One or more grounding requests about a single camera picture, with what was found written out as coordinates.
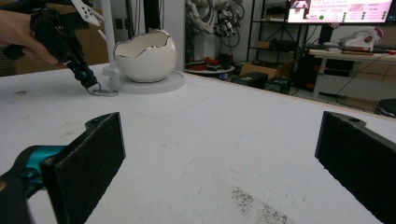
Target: white tabletop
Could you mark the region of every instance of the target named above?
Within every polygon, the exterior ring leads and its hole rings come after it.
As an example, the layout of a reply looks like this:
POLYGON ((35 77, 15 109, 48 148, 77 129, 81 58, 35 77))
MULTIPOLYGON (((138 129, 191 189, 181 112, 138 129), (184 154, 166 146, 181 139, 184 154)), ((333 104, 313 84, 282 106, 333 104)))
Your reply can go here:
MULTIPOLYGON (((102 67, 92 70, 105 86, 102 67)), ((176 91, 107 98, 69 70, 1 77, 0 173, 27 147, 68 145, 119 111, 126 159, 87 223, 379 223, 314 153, 325 110, 395 142, 393 119, 184 78, 176 91)), ((55 223, 46 191, 29 205, 36 223, 55 223)))
POLYGON ((309 54, 317 58, 346 60, 366 63, 396 63, 396 55, 375 53, 373 55, 347 54, 341 50, 328 51, 324 49, 310 49, 309 54))

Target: robotic arm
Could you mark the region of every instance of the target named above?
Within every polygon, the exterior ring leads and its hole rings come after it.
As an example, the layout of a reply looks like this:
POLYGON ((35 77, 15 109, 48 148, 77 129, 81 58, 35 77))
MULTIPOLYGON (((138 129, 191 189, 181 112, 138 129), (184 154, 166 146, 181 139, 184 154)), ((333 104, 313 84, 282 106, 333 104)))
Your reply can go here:
MULTIPOLYGON (((47 50, 59 61, 63 62, 80 81, 81 85, 92 94, 114 96, 116 91, 102 90, 93 71, 89 68, 84 58, 84 52, 79 43, 75 30, 87 29, 88 22, 99 26, 101 22, 96 17, 103 18, 81 0, 72 0, 78 12, 61 14, 55 9, 45 8, 45 3, 41 0, 22 1, 0 7, 3 10, 20 13, 32 13, 35 8, 41 8, 32 15, 31 29, 35 33, 35 38, 42 43, 47 50), (90 91, 89 88, 95 85, 99 90, 90 91)), ((11 60, 17 60, 23 56, 22 46, 9 46, 4 50, 5 55, 11 60)))
POLYGON ((31 224, 28 199, 46 189, 58 223, 84 223, 125 158, 120 113, 91 119, 68 146, 26 148, 0 175, 0 223, 31 224))

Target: screen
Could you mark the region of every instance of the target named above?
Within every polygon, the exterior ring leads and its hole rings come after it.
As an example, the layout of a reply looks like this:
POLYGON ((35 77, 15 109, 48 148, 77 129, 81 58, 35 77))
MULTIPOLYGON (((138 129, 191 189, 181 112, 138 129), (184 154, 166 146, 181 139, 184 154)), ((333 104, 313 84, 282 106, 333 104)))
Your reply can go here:
POLYGON ((392 0, 288 0, 289 23, 384 23, 392 0))
POLYGON ((396 1, 392 4, 389 10, 387 24, 396 24, 396 1))

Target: black cable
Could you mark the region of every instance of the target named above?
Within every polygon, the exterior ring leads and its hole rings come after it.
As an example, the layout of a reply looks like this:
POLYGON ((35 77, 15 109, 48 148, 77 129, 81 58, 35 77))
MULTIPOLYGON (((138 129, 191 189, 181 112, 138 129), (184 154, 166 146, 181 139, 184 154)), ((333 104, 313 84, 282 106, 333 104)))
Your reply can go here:
POLYGON ((390 67, 391 67, 391 64, 389 64, 389 65, 388 65, 388 69, 387 69, 387 71, 385 71, 385 73, 384 73, 384 76, 382 76, 382 81, 384 81, 384 80, 385 80, 385 76, 387 75, 387 73, 388 73, 388 71, 389 71, 390 67))
POLYGON ((210 20, 209 24, 212 24, 214 14, 213 5, 209 0, 206 0, 206 2, 209 5, 209 10, 207 11, 207 14, 201 19, 201 21, 208 22, 210 20))
POLYGON ((366 69, 368 66, 370 66, 370 65, 372 65, 373 63, 375 63, 376 61, 378 61, 379 59, 381 59, 382 57, 384 57, 384 56, 387 56, 387 55, 385 55, 385 54, 383 54, 383 55, 381 55, 381 56, 379 56, 379 57, 377 57, 375 60, 373 60, 372 62, 370 62, 369 64, 367 64, 366 66, 364 66, 362 69, 360 69, 359 71, 357 71, 356 73, 355 73, 355 75, 353 75, 350 79, 349 79, 349 81, 340 89, 340 91, 338 91, 335 95, 334 95, 334 97, 330 100, 330 101, 328 101, 326 104, 328 104, 329 102, 331 102, 332 100, 334 100, 337 96, 338 96, 338 94, 358 75, 358 73, 360 73, 362 70, 364 70, 364 69, 366 69))
POLYGON ((318 29, 318 26, 315 26, 314 31, 312 32, 311 36, 309 36, 306 40, 305 40, 305 44, 308 43, 308 41, 312 38, 312 36, 315 34, 315 31, 318 29))
MULTIPOLYGON (((160 1, 160 6, 158 7, 158 9, 159 9, 159 11, 158 11, 158 18, 161 17, 161 14, 163 14, 163 18, 164 18, 164 11, 165 11, 165 9, 164 9, 164 2, 163 2, 163 0, 160 1)), ((161 27, 162 27, 162 29, 163 29, 164 19, 163 19, 162 21, 160 21, 160 23, 161 23, 161 27)))
POLYGON ((335 102, 337 102, 338 104, 343 105, 343 106, 347 106, 347 107, 350 107, 350 108, 359 109, 359 110, 361 110, 361 111, 363 111, 363 112, 366 112, 366 110, 365 110, 364 108, 361 108, 361 107, 358 107, 358 106, 353 106, 353 105, 347 105, 347 104, 344 104, 344 103, 339 102, 339 101, 338 101, 338 96, 335 96, 335 102))
POLYGON ((128 20, 128 25, 129 27, 127 27, 128 29, 128 39, 131 39, 134 36, 134 20, 132 18, 132 1, 131 0, 126 0, 125 1, 126 4, 126 18, 128 20))
POLYGON ((296 95, 297 96, 297 92, 300 90, 300 88, 296 88, 296 91, 294 93, 291 94, 291 96, 296 95))
POLYGON ((241 42, 241 35, 239 34, 238 27, 235 27, 235 30, 236 30, 237 40, 236 40, 236 43, 233 45, 231 45, 231 37, 230 36, 228 37, 229 44, 223 42, 222 36, 220 37, 220 41, 228 48, 235 48, 236 46, 238 46, 239 42, 241 42))
POLYGON ((136 19, 134 20, 134 22, 137 23, 137 26, 135 26, 134 28, 136 29, 137 27, 137 33, 140 33, 140 10, 141 10, 141 0, 136 0, 136 7, 134 9, 135 13, 134 15, 136 16, 136 19))
POLYGON ((161 2, 163 4, 163 27, 164 27, 164 24, 165 24, 165 1, 161 0, 161 2))
POLYGON ((228 39, 228 43, 229 43, 228 48, 230 49, 231 58, 232 58, 233 57, 233 47, 231 47, 231 38, 228 39))
POLYGON ((222 46, 221 36, 219 36, 219 39, 220 39, 220 46, 219 46, 219 53, 218 53, 218 55, 221 54, 221 46, 222 46))
POLYGON ((240 3, 233 3, 233 10, 232 10, 233 14, 234 14, 235 5, 240 6, 242 8, 243 11, 242 16, 238 17, 238 20, 242 20, 242 18, 244 18, 245 16, 245 8, 240 3))

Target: white egg-shaped bowl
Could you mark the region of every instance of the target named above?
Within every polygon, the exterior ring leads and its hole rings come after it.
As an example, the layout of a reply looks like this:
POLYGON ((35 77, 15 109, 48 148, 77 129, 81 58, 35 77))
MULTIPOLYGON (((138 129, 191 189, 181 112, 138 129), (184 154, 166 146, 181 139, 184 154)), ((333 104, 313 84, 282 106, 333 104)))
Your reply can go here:
POLYGON ((164 30, 151 30, 114 47, 114 61, 120 71, 135 82, 157 82, 175 69, 176 45, 164 30))

